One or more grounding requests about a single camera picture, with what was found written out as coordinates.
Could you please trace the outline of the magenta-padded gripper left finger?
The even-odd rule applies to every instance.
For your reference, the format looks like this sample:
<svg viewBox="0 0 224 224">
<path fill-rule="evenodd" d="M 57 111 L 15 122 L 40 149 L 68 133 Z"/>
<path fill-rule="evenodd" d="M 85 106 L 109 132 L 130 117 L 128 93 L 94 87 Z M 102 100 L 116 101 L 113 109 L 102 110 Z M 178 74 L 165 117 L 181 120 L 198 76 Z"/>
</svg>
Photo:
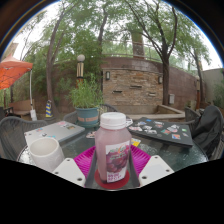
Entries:
<svg viewBox="0 0 224 224">
<path fill-rule="evenodd" d="M 91 147 L 75 158 L 65 158 L 53 173 L 78 186 L 91 188 L 96 166 L 95 147 Z"/>
</svg>

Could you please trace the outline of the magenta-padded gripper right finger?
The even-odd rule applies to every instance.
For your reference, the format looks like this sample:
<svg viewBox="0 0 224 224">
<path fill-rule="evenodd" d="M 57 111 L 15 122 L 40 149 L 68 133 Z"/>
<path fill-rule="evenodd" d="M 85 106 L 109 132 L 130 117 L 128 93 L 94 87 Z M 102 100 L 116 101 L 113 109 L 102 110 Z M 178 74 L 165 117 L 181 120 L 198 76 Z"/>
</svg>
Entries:
<svg viewBox="0 0 224 224">
<path fill-rule="evenodd" d="M 131 147 L 130 173 L 132 185 L 143 187 L 173 173 L 172 168 L 159 156 L 150 156 L 136 146 Z"/>
</svg>

